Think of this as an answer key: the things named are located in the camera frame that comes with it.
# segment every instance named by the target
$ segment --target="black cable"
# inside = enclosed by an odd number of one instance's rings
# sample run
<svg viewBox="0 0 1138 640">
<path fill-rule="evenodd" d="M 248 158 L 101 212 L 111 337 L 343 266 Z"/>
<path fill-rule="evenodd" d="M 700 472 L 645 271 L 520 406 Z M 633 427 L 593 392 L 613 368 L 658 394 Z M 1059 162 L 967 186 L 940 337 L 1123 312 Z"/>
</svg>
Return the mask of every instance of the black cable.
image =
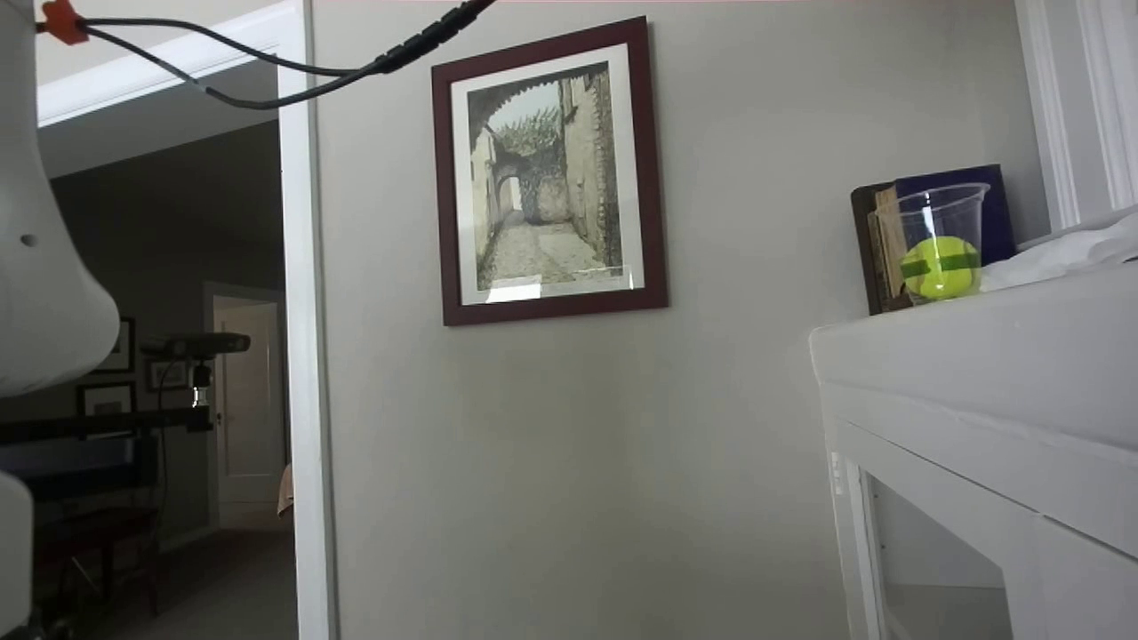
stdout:
<svg viewBox="0 0 1138 640">
<path fill-rule="evenodd" d="M 96 40 L 106 40 L 157 66 L 164 66 L 168 73 L 183 78 L 187 86 L 195 86 L 198 92 L 228 103 L 228 106 L 243 106 L 243 108 L 283 108 L 283 106 L 292 106 L 292 103 L 304 103 L 304 100 L 318 100 L 318 94 L 326 94 L 336 90 L 345 90 L 345 86 L 355 86 L 361 78 L 366 73 L 393 73 L 419 55 L 427 55 L 430 50 L 438 50 L 443 41 L 450 41 L 451 34 L 460 34 L 467 24 L 476 20 L 481 11 L 489 11 L 495 0 L 467 0 L 460 7 L 451 7 L 450 12 L 443 12 L 438 20 L 430 20 L 422 33 L 418 33 L 412 40 L 393 44 L 389 54 L 374 55 L 370 62 L 363 66 L 318 66 L 318 62 L 298 62 L 298 60 L 284 60 L 284 55 L 273 55 L 273 54 L 264 54 L 264 50 L 253 50 L 253 44 L 243 44 L 220 33 L 210 33 L 203 24 L 191 24 L 191 20 L 168 20 L 168 18 L 91 18 L 82 20 L 91 34 Z M 304 90 L 304 92 L 292 92 L 292 94 L 283 94 L 283 100 L 243 100 L 243 94 L 228 94 L 220 90 L 213 90 L 210 82 L 203 78 L 191 78 L 190 71 L 159 60 L 157 54 L 127 41 L 127 40 L 117 40 L 96 24 L 159 24 L 159 28 L 190 28 L 190 33 L 198 33 L 198 34 L 210 34 L 226 44 L 236 44 L 258 60 L 268 60 L 268 62 L 283 62 L 283 66 L 292 66 L 292 71 L 307 71 L 307 73 L 336 73 L 330 82 L 323 86 L 313 86 L 313 90 Z"/>
<path fill-rule="evenodd" d="M 85 24 L 85 33 L 94 33 L 94 28 L 187 28 L 187 33 L 217 40 L 217 41 L 232 44 L 232 50 L 243 50 L 246 55 L 258 55 L 258 60 L 268 60 L 268 62 L 277 62 L 277 66 L 292 66 L 292 71 L 307 71 L 307 73 L 351 73 L 351 66 L 318 66 L 318 62 L 284 60 L 284 55 L 253 50 L 253 44 L 232 40 L 232 34 L 220 34 L 220 33 L 191 24 L 191 20 L 172 20 L 172 18 L 82 18 L 82 24 Z"/>
</svg>

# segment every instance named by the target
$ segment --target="white object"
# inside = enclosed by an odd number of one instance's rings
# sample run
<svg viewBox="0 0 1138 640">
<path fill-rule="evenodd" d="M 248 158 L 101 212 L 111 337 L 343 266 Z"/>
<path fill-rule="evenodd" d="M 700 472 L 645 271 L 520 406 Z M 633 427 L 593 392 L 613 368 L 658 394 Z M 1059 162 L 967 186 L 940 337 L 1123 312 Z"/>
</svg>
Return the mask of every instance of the white object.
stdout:
<svg viewBox="0 0 1138 640">
<path fill-rule="evenodd" d="M 1138 203 L 1134 0 L 1018 0 L 1053 229 Z"/>
<path fill-rule="evenodd" d="M 1138 258 L 1138 206 L 1108 228 L 1076 228 L 987 266 L 981 286 L 1018 286 Z"/>
<path fill-rule="evenodd" d="M 869 478 L 1002 571 L 1018 640 L 1134 640 L 1134 322 L 1118 266 L 811 337 L 855 640 L 888 624 Z"/>
<path fill-rule="evenodd" d="M 0 0 L 0 396 L 82 378 L 117 306 L 82 266 L 35 140 L 34 11 Z"/>
<path fill-rule="evenodd" d="M 34 494 L 0 472 L 0 637 L 34 615 Z"/>
</svg>

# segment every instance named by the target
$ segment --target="chair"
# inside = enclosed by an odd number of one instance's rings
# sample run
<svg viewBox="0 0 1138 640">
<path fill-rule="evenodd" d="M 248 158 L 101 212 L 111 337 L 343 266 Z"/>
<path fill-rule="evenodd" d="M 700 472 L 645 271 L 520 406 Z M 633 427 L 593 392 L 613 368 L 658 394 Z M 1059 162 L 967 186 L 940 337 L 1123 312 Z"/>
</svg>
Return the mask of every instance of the chair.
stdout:
<svg viewBox="0 0 1138 640">
<path fill-rule="evenodd" d="M 34 494 L 0 470 L 0 637 L 34 615 Z"/>
<path fill-rule="evenodd" d="M 143 541 L 143 552 L 134 558 L 134 570 L 145 583 L 145 605 L 157 610 L 157 586 L 152 586 L 152 564 L 157 564 L 157 513 L 152 508 L 96 508 L 82 515 L 57 519 L 51 527 L 38 527 L 35 548 L 42 564 L 53 564 L 57 577 L 80 577 L 91 591 L 96 591 L 102 600 L 113 593 L 117 583 L 117 548 L 125 541 Z M 85 570 L 85 555 L 101 555 L 101 571 Z"/>
</svg>

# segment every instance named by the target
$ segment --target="cabinet door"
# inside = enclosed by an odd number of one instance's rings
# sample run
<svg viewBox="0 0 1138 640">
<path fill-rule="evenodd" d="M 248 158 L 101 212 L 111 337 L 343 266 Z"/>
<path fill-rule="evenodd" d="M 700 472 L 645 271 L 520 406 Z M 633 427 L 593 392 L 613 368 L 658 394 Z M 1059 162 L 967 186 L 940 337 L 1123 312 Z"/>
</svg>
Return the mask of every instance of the cabinet door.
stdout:
<svg viewBox="0 0 1138 640">
<path fill-rule="evenodd" d="M 1138 206 L 1138 0 L 1018 0 L 1053 228 Z"/>
<path fill-rule="evenodd" d="M 1038 522 L 1046 634 L 1138 640 L 1138 562 L 1053 522 Z"/>
<path fill-rule="evenodd" d="M 861 427 L 829 437 L 852 637 L 1046 640 L 1035 513 Z"/>
</svg>

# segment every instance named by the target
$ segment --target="framed picture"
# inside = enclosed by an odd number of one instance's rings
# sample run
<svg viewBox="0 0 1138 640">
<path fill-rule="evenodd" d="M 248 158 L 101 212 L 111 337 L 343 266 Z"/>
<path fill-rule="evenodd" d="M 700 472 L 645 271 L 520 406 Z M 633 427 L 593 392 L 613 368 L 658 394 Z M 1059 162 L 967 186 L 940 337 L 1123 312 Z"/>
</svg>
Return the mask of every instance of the framed picture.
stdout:
<svg viewBox="0 0 1138 640">
<path fill-rule="evenodd" d="M 430 82 L 450 328 L 668 300 L 645 18 Z"/>
<path fill-rule="evenodd" d="M 190 386 L 190 361 L 187 360 L 152 360 L 145 364 L 151 392 L 177 392 Z"/>
<path fill-rule="evenodd" d="M 134 385 L 85 385 L 80 386 L 80 414 L 134 411 Z"/>
<path fill-rule="evenodd" d="M 117 340 L 96 373 L 132 373 L 134 368 L 134 318 L 125 316 L 117 328 Z"/>
</svg>

